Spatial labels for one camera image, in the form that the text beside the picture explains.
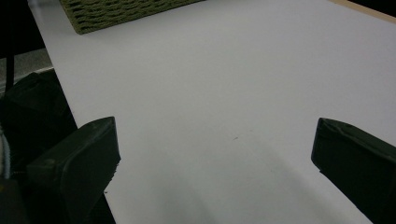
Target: wicker basket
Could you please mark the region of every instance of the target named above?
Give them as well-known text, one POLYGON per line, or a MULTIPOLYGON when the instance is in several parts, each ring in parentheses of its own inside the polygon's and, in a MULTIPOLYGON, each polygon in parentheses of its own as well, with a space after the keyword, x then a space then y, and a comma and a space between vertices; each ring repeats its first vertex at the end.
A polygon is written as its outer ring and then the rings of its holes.
POLYGON ((80 35, 204 0, 60 0, 80 35))

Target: white tabletop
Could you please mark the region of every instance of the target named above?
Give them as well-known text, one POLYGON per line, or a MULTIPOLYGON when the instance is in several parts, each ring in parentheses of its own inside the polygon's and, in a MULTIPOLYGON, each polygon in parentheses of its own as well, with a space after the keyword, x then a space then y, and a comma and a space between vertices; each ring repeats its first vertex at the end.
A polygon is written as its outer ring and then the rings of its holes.
POLYGON ((370 223, 310 160, 318 118, 396 145, 396 25, 212 0, 86 35, 31 9, 78 126, 115 116, 118 224, 370 223))

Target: black object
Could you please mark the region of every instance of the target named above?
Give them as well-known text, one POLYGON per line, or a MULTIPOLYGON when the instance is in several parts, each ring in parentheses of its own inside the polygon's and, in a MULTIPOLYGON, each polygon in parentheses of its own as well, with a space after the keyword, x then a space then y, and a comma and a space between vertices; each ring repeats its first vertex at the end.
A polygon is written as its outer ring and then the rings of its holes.
POLYGON ((93 219, 97 212, 89 214, 119 162, 114 118, 92 121, 66 137, 27 166, 35 192, 27 200, 32 223, 81 224, 93 219))
POLYGON ((32 73, 0 100, 0 122, 11 146, 12 178, 26 178, 26 165, 77 129, 54 70, 32 73))
POLYGON ((396 7, 393 5, 394 1, 389 0, 349 0, 364 7, 369 7, 373 10, 380 11, 392 17, 396 17, 396 7))
POLYGON ((0 223, 28 224, 18 183, 0 179, 0 223))
POLYGON ((78 129, 52 69, 6 92, 0 122, 11 151, 8 181, 19 186, 0 194, 0 203, 20 195, 26 211, 0 209, 0 220, 19 214, 30 224, 115 223, 104 195, 120 161, 113 117, 78 129))
POLYGON ((319 119, 311 159, 371 221, 396 223, 396 147, 347 123, 319 119))

